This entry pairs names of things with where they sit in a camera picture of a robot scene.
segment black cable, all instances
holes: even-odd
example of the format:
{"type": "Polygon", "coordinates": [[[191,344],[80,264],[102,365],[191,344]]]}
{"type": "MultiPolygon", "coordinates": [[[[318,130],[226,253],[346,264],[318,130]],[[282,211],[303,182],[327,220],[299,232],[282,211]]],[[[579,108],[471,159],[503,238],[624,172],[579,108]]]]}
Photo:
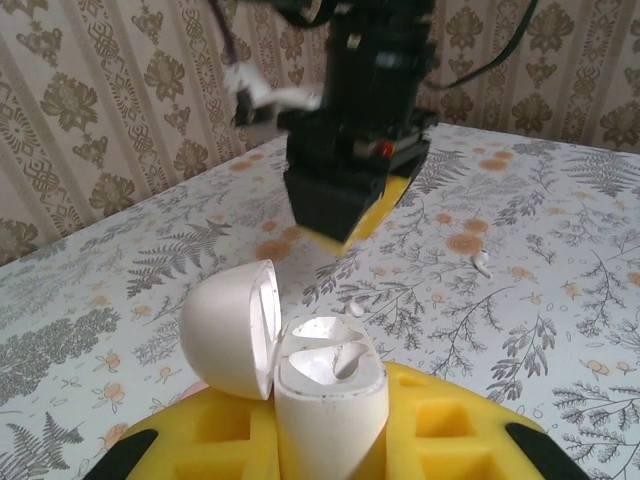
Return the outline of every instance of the black cable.
{"type": "Polygon", "coordinates": [[[336,7],[338,6],[338,0],[323,0],[318,9],[318,13],[311,21],[300,12],[293,12],[289,10],[278,10],[278,13],[289,22],[293,27],[301,30],[307,30],[309,28],[316,28],[320,25],[324,25],[333,16],[336,7]]]}
{"type": "Polygon", "coordinates": [[[216,21],[218,22],[218,27],[220,28],[220,32],[222,33],[224,45],[227,49],[227,53],[229,54],[230,63],[231,65],[238,63],[238,53],[236,51],[236,44],[233,41],[233,34],[231,33],[231,29],[227,24],[227,19],[224,16],[222,8],[220,8],[218,0],[209,0],[209,5],[211,5],[213,14],[215,15],[216,21]]]}
{"type": "Polygon", "coordinates": [[[504,49],[500,52],[500,54],[496,58],[494,58],[491,62],[465,75],[464,77],[459,78],[458,80],[456,80],[453,83],[450,83],[449,85],[437,85],[435,83],[430,82],[429,80],[424,80],[425,85],[432,90],[438,90],[438,91],[451,90],[467,82],[470,82],[471,80],[479,77],[483,73],[489,70],[492,70],[495,67],[504,63],[504,61],[511,56],[511,54],[515,51],[515,49],[518,48],[518,45],[522,41],[524,34],[527,32],[527,28],[529,28],[529,24],[531,23],[531,19],[533,18],[533,14],[537,6],[538,6],[538,0],[531,0],[531,3],[529,4],[529,6],[527,7],[527,10],[524,12],[524,15],[522,16],[520,25],[518,25],[518,28],[516,28],[516,31],[513,33],[513,36],[511,37],[511,40],[509,40],[509,43],[507,43],[506,47],[504,47],[504,49]]]}

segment wall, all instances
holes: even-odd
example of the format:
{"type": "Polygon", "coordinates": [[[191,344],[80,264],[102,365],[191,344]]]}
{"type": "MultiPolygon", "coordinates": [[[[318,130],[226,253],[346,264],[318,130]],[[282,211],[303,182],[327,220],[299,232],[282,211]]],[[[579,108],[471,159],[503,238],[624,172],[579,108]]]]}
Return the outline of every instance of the wall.
{"type": "MultiPolygon", "coordinates": [[[[529,0],[440,0],[448,82],[506,43],[529,0]]],[[[324,29],[223,2],[240,56],[276,86],[324,78],[324,29]]],[[[231,127],[226,54],[204,0],[0,2],[0,265],[269,138],[231,127]]],[[[451,92],[442,120],[640,152],[640,2],[541,0],[508,63],[451,92]]]]}

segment yellow gripper pad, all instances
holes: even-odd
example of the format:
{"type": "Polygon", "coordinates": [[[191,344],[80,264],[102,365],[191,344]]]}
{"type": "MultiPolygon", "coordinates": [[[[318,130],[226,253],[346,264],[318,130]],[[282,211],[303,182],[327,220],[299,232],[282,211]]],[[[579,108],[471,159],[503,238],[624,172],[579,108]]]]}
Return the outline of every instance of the yellow gripper pad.
{"type": "Polygon", "coordinates": [[[410,183],[411,180],[409,178],[390,175],[387,178],[382,196],[365,212],[351,236],[344,243],[308,228],[301,227],[300,231],[332,255],[343,257],[355,242],[366,240],[376,231],[378,226],[393,211],[404,192],[409,188],[410,183]]]}
{"type": "MultiPolygon", "coordinates": [[[[386,467],[360,479],[588,480],[534,422],[417,370],[385,366],[386,467]]],[[[205,389],[133,426],[85,478],[279,480],[273,396],[205,389]]]]}

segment yellow foam block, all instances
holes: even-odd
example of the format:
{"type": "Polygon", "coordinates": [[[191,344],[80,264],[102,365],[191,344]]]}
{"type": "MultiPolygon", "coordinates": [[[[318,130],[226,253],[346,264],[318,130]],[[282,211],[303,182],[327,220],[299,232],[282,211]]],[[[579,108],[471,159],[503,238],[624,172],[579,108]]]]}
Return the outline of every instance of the yellow foam block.
{"type": "MultiPolygon", "coordinates": [[[[386,459],[370,464],[386,467],[359,478],[543,480],[504,429],[517,422],[544,433],[538,425],[454,384],[385,365],[386,459]]],[[[244,400],[209,388],[143,420],[123,439],[146,429],[158,437],[131,480],[280,479],[273,397],[244,400]]]]}
{"type": "Polygon", "coordinates": [[[376,201],[362,216],[358,225],[346,242],[340,243],[337,240],[326,237],[308,228],[300,228],[304,235],[313,242],[320,245],[332,255],[343,257],[353,244],[359,240],[366,240],[376,231],[378,226],[393,211],[396,204],[409,187],[409,179],[389,176],[385,185],[384,194],[376,201]]]}

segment table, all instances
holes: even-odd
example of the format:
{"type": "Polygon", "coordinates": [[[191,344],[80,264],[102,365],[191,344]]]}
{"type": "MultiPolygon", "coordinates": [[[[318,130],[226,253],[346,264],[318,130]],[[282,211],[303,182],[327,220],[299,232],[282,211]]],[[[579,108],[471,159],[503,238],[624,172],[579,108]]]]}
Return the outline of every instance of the table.
{"type": "Polygon", "coordinates": [[[640,157],[430,135],[398,208],[341,259],[294,226],[278,138],[1,268],[0,471],[82,478],[203,388],[179,345],[187,292],[271,258],[285,321],[356,300],[384,360],[534,419],[593,478],[640,478],[640,157]]]}

